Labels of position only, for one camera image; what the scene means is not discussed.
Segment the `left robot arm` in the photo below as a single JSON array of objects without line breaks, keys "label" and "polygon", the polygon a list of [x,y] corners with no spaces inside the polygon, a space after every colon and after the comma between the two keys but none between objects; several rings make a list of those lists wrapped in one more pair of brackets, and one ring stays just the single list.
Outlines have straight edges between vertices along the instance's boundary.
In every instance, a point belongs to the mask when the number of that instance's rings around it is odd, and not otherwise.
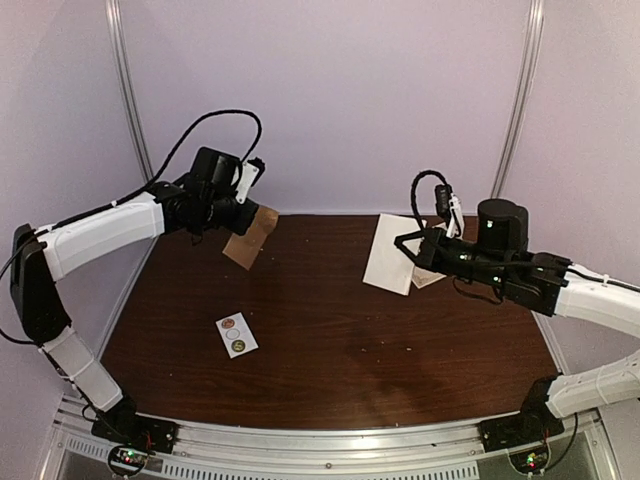
[{"label": "left robot arm", "polygon": [[138,415],[121,404],[122,388],[72,325],[57,284],[87,264],[130,245],[185,231],[193,238],[223,228],[242,236],[259,206],[249,197],[266,170],[262,159],[240,159],[208,147],[174,182],[155,181],[129,200],[93,213],[14,232],[9,291],[29,344],[40,349],[123,444],[144,433]]}]

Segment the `left aluminium frame post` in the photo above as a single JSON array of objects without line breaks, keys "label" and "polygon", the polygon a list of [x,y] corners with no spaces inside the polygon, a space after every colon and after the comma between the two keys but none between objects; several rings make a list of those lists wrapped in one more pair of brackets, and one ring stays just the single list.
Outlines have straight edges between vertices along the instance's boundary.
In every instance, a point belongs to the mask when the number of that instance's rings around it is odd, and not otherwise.
[{"label": "left aluminium frame post", "polygon": [[126,194],[124,202],[138,196],[149,182],[154,182],[154,170],[149,156],[141,117],[136,101],[135,89],[129,65],[126,38],[122,23],[121,5],[117,0],[105,1],[106,21],[115,60],[121,97],[124,105],[125,119],[132,140],[135,158],[140,168],[143,186]]}]

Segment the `right circuit board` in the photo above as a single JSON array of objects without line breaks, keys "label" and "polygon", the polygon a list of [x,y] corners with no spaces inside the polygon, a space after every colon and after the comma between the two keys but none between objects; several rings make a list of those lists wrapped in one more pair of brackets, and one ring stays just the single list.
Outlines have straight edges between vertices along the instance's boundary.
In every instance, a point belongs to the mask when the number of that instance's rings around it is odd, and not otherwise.
[{"label": "right circuit board", "polygon": [[509,454],[509,461],[513,469],[521,475],[535,475],[547,467],[550,460],[548,448],[536,448],[514,451]]}]

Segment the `white sticker sheet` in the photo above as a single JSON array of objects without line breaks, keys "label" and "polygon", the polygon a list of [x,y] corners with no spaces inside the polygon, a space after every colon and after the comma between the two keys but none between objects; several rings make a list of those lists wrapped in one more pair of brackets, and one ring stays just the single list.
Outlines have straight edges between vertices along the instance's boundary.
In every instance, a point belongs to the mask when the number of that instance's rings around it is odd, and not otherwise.
[{"label": "white sticker sheet", "polygon": [[226,316],[215,322],[230,359],[245,355],[259,345],[242,313]]}]

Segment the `letter sheet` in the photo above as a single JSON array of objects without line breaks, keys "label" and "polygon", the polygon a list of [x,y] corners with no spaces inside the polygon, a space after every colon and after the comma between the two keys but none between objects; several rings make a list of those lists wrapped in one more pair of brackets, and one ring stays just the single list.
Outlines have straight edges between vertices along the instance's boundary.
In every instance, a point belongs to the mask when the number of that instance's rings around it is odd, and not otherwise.
[{"label": "letter sheet", "polygon": [[411,281],[416,288],[422,289],[424,287],[435,284],[436,282],[439,282],[445,278],[446,276],[444,274],[432,272],[418,266],[414,266]]},{"label": "letter sheet", "polygon": [[407,296],[414,280],[414,263],[395,246],[397,236],[411,233],[413,220],[380,214],[366,265],[363,282]]}]

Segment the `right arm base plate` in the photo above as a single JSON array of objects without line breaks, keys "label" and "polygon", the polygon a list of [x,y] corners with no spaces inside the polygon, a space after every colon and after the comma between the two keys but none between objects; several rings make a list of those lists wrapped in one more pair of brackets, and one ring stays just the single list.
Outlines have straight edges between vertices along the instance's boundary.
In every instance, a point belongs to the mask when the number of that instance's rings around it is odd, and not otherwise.
[{"label": "right arm base plate", "polygon": [[549,436],[559,435],[564,431],[560,419],[535,413],[518,413],[484,420],[479,424],[481,441],[486,452],[542,442]]}]

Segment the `front aluminium rail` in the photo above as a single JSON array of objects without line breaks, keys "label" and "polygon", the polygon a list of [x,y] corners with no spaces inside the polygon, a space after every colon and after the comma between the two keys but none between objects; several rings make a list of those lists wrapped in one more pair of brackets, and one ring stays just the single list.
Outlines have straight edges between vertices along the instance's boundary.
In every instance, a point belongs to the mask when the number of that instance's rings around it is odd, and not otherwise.
[{"label": "front aluminium rail", "polygon": [[[106,464],[112,442],[91,435],[84,402],[64,395],[35,479],[118,479]],[[174,449],[156,453],[132,479],[622,479],[597,411],[573,419],[548,442],[544,475],[520,473],[510,457],[526,447],[488,452],[479,420],[360,430],[255,429],[173,420]]]}]

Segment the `right aluminium frame post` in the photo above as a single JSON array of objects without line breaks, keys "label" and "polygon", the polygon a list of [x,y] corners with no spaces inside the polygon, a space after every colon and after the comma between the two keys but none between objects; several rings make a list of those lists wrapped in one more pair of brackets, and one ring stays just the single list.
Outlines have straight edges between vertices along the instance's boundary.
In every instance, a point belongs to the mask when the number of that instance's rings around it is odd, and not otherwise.
[{"label": "right aluminium frame post", "polygon": [[525,25],[524,43],[515,94],[490,193],[491,198],[498,198],[502,195],[515,157],[519,137],[523,128],[527,103],[530,98],[537,70],[544,22],[545,1],[531,0],[529,2],[529,11]]}]

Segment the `brown paper envelope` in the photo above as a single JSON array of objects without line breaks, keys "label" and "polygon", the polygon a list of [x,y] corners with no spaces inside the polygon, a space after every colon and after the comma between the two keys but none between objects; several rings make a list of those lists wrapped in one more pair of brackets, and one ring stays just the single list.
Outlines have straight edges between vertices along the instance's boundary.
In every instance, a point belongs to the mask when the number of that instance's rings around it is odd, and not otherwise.
[{"label": "brown paper envelope", "polygon": [[242,236],[232,234],[222,253],[249,271],[262,251],[268,236],[275,230],[278,219],[278,211],[260,206],[246,233]]}]

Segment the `aluminium frame post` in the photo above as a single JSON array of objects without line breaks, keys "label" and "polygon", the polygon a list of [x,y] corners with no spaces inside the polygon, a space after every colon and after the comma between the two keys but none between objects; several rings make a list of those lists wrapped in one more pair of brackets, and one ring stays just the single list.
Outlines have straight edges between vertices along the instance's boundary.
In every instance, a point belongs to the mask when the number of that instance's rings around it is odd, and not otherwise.
[{"label": "aluminium frame post", "polygon": [[121,5],[117,0],[105,1],[106,21],[115,60],[121,97],[124,105],[125,119],[132,140],[135,158],[140,168],[143,186],[126,194],[124,202],[138,196],[149,182],[154,182],[154,170],[149,156],[141,117],[136,101],[135,89],[129,65],[126,38],[122,23]]},{"label": "aluminium frame post", "polygon": [[544,22],[545,1],[531,0],[529,2],[529,11],[525,25],[524,43],[515,94],[490,193],[491,198],[498,198],[502,195],[515,157],[519,137],[523,128],[527,103],[530,98],[537,70]]}]

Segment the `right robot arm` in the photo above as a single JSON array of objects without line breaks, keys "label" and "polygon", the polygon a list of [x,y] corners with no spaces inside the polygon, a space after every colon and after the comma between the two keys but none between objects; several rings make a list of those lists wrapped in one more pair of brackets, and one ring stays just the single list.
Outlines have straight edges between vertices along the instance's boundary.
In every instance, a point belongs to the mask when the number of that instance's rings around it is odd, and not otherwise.
[{"label": "right robot arm", "polygon": [[[628,335],[639,334],[638,287],[598,274],[548,252],[528,251],[528,212],[509,200],[488,199],[477,208],[474,242],[421,227],[399,235],[395,246],[422,269],[491,287],[508,300],[547,317],[581,319]],[[636,398],[639,355],[545,383],[541,403],[513,419],[519,440],[535,440],[551,424],[577,412]]]}]

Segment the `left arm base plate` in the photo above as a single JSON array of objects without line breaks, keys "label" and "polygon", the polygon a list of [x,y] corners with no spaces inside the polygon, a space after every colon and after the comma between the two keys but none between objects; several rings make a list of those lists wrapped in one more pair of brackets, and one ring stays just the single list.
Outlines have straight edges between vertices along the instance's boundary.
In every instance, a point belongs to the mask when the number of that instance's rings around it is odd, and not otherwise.
[{"label": "left arm base plate", "polygon": [[134,411],[100,414],[91,428],[95,437],[138,450],[171,454],[178,425],[173,421],[139,415]]}]

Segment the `circuit board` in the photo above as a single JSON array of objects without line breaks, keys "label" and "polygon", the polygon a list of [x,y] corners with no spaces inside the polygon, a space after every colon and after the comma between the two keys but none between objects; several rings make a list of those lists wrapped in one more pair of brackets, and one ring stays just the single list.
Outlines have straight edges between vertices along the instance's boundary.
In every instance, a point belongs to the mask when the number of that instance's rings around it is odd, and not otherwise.
[{"label": "circuit board", "polygon": [[548,448],[536,448],[514,451],[509,454],[509,461],[513,469],[521,475],[535,475],[547,467],[550,460]]},{"label": "circuit board", "polygon": [[150,455],[126,445],[113,447],[107,455],[107,465],[117,475],[136,475],[147,465]]}]

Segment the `left circuit board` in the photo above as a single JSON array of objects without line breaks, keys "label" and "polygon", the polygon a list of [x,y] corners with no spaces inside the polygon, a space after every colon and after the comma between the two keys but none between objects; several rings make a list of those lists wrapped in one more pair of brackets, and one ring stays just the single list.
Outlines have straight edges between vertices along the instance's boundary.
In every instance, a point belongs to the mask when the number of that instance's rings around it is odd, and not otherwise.
[{"label": "left circuit board", "polygon": [[147,465],[150,455],[126,445],[113,447],[107,455],[107,465],[117,475],[136,475]]}]

